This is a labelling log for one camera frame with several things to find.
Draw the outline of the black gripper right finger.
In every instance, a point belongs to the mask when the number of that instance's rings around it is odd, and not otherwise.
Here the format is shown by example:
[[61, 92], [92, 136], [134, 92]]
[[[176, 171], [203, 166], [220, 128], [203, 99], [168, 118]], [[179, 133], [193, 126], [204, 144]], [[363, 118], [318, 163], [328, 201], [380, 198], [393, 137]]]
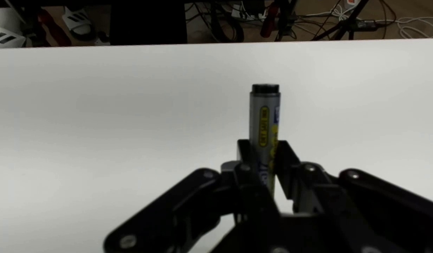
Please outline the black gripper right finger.
[[280, 140], [276, 174], [296, 213], [310, 213], [341, 253], [433, 253], [433, 201], [360, 168], [338, 175]]

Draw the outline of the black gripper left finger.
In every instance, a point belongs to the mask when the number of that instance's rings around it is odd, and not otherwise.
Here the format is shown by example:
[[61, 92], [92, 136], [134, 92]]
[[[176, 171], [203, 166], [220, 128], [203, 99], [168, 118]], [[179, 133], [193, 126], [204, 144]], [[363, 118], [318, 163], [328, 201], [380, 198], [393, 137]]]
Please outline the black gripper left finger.
[[272, 253], [280, 241], [282, 216], [268, 187], [252, 168], [255, 151], [238, 142], [239, 158], [221, 170], [197, 168], [128, 218], [104, 239], [104, 253], [189, 253], [225, 215], [232, 233], [221, 253]]

